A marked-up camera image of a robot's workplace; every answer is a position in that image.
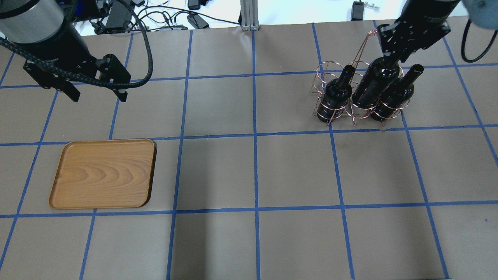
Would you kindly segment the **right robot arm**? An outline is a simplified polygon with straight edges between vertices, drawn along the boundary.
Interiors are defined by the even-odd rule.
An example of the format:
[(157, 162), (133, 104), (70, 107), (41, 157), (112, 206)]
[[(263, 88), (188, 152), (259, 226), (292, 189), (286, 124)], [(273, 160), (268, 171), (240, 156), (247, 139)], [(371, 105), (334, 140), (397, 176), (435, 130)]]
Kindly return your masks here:
[[(450, 33), (447, 18), (460, 3), (459, 0), (408, 0), (400, 16), (393, 24), (377, 27), (381, 51), (386, 60), (397, 64), (405, 62), (412, 53), (419, 49), (428, 49)], [(464, 28), (461, 56), (464, 62), (473, 63), (487, 54), (497, 37), (496, 0), (463, 0), (468, 12), (468, 21)], [(471, 24), (487, 30), (493, 30), (493, 36), (486, 49), (477, 58), (468, 59), (465, 53), (468, 30)]]

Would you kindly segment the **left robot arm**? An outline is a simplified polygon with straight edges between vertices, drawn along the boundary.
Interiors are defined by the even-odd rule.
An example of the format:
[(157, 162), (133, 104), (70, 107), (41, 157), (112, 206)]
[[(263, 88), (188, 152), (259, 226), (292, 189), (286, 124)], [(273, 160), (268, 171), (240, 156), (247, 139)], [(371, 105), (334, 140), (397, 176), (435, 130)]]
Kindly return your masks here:
[(80, 91), (69, 74), (81, 74), (103, 82), (128, 83), (131, 76), (114, 54), (92, 56), (87, 44), (54, 0), (2, 0), (1, 32), (9, 44), (65, 74), (55, 74), (27, 58), (23, 69), (43, 88), (64, 92), (77, 102)]

